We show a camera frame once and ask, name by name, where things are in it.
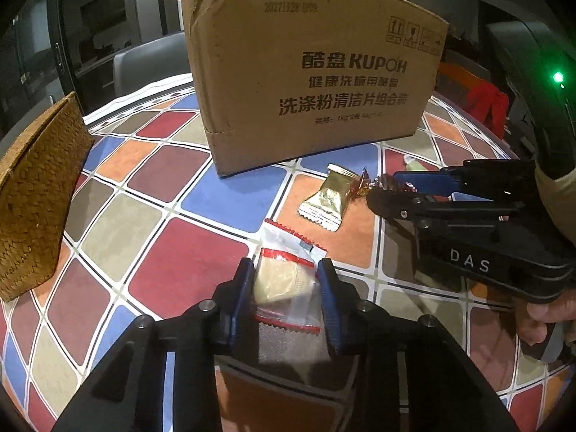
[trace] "cardboard box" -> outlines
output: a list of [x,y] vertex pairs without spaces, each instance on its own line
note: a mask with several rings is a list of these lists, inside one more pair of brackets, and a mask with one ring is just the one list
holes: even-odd
[[448,24],[405,0],[182,0],[221,176],[414,134]]

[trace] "red garment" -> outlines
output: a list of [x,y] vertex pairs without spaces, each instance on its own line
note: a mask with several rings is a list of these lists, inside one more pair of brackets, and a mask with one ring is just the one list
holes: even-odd
[[468,92],[464,110],[498,138],[503,139],[508,102],[506,94],[501,93],[493,84],[485,82]]

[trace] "wicker basket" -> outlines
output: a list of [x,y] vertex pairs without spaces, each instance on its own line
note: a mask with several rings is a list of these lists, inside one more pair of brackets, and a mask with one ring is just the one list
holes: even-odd
[[78,176],[90,151],[74,93],[18,135],[0,159],[0,297],[50,279]]

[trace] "hand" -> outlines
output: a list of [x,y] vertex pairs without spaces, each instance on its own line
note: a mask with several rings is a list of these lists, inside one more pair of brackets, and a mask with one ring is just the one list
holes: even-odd
[[546,339],[546,323],[572,321],[565,333],[569,343],[576,340],[576,290],[564,292],[554,302],[538,305],[517,301],[516,330],[520,339],[530,346],[542,343]]

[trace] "colorful tile pattern tablecloth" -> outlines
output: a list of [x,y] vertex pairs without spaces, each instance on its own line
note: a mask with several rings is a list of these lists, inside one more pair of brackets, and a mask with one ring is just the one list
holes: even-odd
[[[465,279],[434,280],[413,267],[413,229],[353,202],[336,233],[296,209],[330,162],[374,177],[470,158],[506,158],[474,123],[432,98],[410,138],[365,144],[218,178],[194,88],[129,108],[92,131],[95,144],[70,207],[56,275],[2,304],[2,382],[39,432],[55,418],[140,313],[181,314],[258,251],[266,217],[328,249],[342,279],[390,313],[440,319],[480,368],[522,432],[537,425],[572,369],[523,356],[510,300]],[[319,336],[257,325],[234,359],[217,359],[226,431],[320,432],[346,424],[355,359]],[[168,357],[164,432],[172,427],[174,357]],[[408,406],[405,392],[403,404]]]

